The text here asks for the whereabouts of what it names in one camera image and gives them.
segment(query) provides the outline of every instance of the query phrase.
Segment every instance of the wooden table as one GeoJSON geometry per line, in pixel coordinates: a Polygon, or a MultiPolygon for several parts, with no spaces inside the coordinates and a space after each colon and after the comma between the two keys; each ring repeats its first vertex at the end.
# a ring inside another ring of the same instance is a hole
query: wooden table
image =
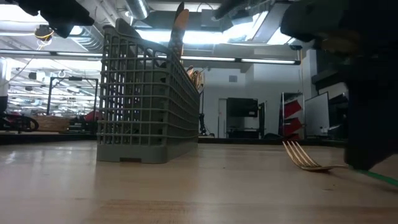
{"type": "MultiPolygon", "coordinates": [[[[321,164],[342,149],[305,147],[321,164]]],[[[398,177],[398,157],[374,171],[398,177]]],[[[167,164],[96,162],[95,142],[0,146],[0,223],[398,223],[398,189],[314,174],[282,146],[203,144],[167,164]]]]}

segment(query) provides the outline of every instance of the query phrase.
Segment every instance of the gold fork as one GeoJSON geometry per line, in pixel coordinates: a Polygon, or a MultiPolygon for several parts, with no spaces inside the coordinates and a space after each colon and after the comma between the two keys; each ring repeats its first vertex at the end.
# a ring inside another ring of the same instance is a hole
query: gold fork
{"type": "Polygon", "coordinates": [[[370,172],[367,170],[357,170],[353,169],[352,167],[348,165],[330,165],[330,166],[321,166],[317,162],[315,162],[305,151],[304,149],[300,146],[298,142],[282,142],[283,145],[285,146],[286,152],[289,155],[289,157],[292,159],[294,164],[298,166],[299,168],[310,171],[310,172],[327,172],[331,169],[334,168],[340,168],[340,169],[350,169],[354,170],[356,172],[359,172],[361,174],[364,174],[368,177],[375,178],[377,180],[381,180],[383,182],[387,182],[388,184],[391,184],[395,187],[398,187],[398,180],[395,180],[391,177],[386,177],[381,174],[377,174],[375,172],[370,172]]]}

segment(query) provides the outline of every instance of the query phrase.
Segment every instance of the door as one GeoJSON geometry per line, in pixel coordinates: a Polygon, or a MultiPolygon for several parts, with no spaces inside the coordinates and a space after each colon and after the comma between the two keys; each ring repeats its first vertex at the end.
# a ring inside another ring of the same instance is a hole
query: door
{"type": "Polygon", "coordinates": [[[218,99],[218,138],[226,138],[226,99],[218,99]]]}

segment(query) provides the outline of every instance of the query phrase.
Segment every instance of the gray plastic basket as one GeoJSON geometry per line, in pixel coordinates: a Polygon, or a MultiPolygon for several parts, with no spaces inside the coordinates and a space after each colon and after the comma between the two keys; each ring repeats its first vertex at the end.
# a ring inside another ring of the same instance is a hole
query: gray plastic basket
{"type": "Polygon", "coordinates": [[[97,160],[164,163],[197,148],[199,94],[173,52],[134,33],[104,27],[97,160]]]}

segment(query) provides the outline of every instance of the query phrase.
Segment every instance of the green cable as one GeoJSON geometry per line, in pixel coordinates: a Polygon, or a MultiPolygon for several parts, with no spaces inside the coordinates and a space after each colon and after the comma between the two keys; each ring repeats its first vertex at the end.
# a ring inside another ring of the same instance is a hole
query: green cable
{"type": "Polygon", "coordinates": [[[364,174],[364,175],[366,175],[368,177],[372,177],[372,178],[375,178],[377,180],[381,180],[383,182],[391,184],[391,185],[393,185],[395,187],[398,187],[398,180],[395,180],[392,177],[386,177],[385,175],[377,174],[375,172],[366,171],[366,170],[356,170],[356,169],[353,169],[353,170],[355,170],[356,172],[359,172],[360,174],[364,174]]]}

